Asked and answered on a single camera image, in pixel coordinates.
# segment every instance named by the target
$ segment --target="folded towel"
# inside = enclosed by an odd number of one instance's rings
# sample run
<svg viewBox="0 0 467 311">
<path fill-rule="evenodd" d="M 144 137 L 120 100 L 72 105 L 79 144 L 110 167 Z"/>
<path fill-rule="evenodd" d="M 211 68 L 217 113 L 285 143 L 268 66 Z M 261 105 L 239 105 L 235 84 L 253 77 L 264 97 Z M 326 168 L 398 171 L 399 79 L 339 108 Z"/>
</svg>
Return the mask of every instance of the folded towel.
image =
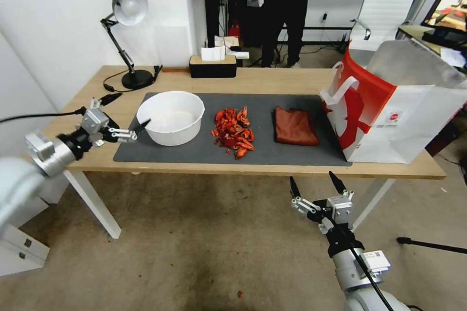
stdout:
<svg viewBox="0 0 467 311">
<path fill-rule="evenodd" d="M 319 141 L 310 114 L 299 109 L 276 107 L 276 140 L 302 146 L 316 146 Z"/>
</svg>

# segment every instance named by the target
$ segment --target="person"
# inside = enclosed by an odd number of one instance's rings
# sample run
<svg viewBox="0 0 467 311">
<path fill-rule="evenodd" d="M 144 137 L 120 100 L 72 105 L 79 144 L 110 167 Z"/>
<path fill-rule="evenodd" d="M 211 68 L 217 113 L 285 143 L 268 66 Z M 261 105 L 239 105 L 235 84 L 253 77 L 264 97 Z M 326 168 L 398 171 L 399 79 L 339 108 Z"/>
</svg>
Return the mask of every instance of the person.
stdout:
<svg viewBox="0 0 467 311">
<path fill-rule="evenodd" d="M 308 0 L 264 0 L 265 32 L 263 40 L 262 67 L 271 67 L 277 38 L 284 23 L 287 25 L 288 58 L 287 67 L 299 68 L 299 54 L 302 49 Z"/>
</svg>

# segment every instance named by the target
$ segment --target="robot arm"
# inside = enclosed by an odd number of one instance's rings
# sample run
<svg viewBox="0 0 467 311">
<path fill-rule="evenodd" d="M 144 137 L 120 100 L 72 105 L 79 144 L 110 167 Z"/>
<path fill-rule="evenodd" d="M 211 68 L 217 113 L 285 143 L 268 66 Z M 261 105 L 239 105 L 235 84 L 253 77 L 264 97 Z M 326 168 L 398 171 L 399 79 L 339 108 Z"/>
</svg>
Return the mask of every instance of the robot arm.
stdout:
<svg viewBox="0 0 467 311">
<path fill-rule="evenodd" d="M 379 290 L 382 275 L 391 267 L 380 250 L 364 252 L 348 224 L 353 210 L 353 191 L 348 191 L 333 173 L 332 182 L 339 196 L 310 202 L 303 199 L 293 177 L 290 177 L 292 208 L 318 223 L 329 241 L 328 254 L 336 266 L 337 281 L 345 293 L 345 311 L 409 311 L 387 292 Z"/>
<path fill-rule="evenodd" d="M 135 130 L 120 129 L 102 107 L 121 94 L 92 99 L 89 109 L 83 108 L 83 119 L 71 134 L 48 140 L 40 131 L 26 136 L 33 163 L 21 158 L 0 159 L 0 229 L 31 197 L 36 195 L 47 178 L 61 174 L 80 160 L 92 147 L 107 142 L 135 142 L 150 120 Z"/>
</svg>

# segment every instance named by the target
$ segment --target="tissue box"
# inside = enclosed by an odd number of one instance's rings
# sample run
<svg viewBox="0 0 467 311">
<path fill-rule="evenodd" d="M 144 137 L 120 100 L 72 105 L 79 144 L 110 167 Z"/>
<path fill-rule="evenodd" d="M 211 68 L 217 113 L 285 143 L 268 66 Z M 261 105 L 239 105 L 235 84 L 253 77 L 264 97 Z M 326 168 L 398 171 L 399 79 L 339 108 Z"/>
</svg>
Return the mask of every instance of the tissue box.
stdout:
<svg viewBox="0 0 467 311">
<path fill-rule="evenodd" d="M 237 59 L 227 55 L 223 61 L 203 61 L 201 56 L 191 56 L 192 78 L 234 78 L 237 75 Z"/>
</svg>

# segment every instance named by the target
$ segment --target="black tripod leg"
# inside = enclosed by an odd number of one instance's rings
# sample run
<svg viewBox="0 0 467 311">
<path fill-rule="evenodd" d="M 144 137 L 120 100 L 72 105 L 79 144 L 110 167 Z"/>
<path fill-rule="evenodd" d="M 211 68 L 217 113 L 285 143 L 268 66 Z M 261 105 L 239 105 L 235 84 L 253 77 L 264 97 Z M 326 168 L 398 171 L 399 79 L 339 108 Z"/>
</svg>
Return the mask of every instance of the black tripod leg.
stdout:
<svg viewBox="0 0 467 311">
<path fill-rule="evenodd" d="M 454 253 L 467 254 L 467 249 L 465 249 L 465 248 L 458 248 L 458 247 L 453 247 L 453 246 L 449 246 L 449 245 L 442 245 L 442 244 L 412 241 L 412 239 L 410 239 L 408 237 L 397 237 L 396 241 L 399 244 L 419 245 L 419 246 L 424 246 L 424 247 L 427 247 L 427 248 L 446 250 L 446 251 L 451 251 L 451 252 L 454 252 Z"/>
</svg>

